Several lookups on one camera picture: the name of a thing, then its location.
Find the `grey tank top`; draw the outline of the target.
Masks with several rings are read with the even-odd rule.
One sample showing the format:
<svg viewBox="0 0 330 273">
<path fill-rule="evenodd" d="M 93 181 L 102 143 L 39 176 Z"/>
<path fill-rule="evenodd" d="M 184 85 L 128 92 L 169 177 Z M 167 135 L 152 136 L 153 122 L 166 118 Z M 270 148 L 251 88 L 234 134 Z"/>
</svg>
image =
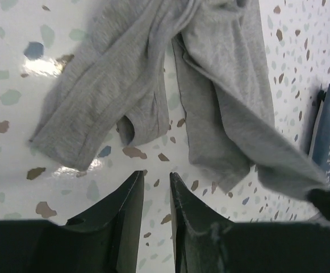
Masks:
<svg viewBox="0 0 330 273">
<path fill-rule="evenodd" d="M 276 129 L 258 1 L 106 1 L 49 92 L 32 145 L 85 171 L 117 126 L 125 146 L 170 126 L 164 61 L 172 46 L 189 161 L 231 189 L 258 169 L 298 200 L 324 174 Z"/>
</svg>

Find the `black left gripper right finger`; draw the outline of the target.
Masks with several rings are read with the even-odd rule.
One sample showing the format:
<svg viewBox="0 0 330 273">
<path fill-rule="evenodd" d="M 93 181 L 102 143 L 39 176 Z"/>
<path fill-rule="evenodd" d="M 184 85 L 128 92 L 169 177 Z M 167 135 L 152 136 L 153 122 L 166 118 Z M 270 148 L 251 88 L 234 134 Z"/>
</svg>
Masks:
<svg viewBox="0 0 330 273">
<path fill-rule="evenodd" d="M 170 174 L 176 272 L 330 272 L 330 221 L 232 222 Z"/>
</svg>

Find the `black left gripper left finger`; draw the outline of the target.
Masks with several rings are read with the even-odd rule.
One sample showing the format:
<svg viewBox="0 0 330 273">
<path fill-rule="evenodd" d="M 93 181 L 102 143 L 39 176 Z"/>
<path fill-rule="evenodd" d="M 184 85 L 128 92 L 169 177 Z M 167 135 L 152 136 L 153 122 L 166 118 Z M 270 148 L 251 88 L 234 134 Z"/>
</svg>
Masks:
<svg viewBox="0 0 330 273">
<path fill-rule="evenodd" d="M 144 173 L 65 225 L 0 221 L 0 272 L 135 272 L 144 202 Z"/>
</svg>

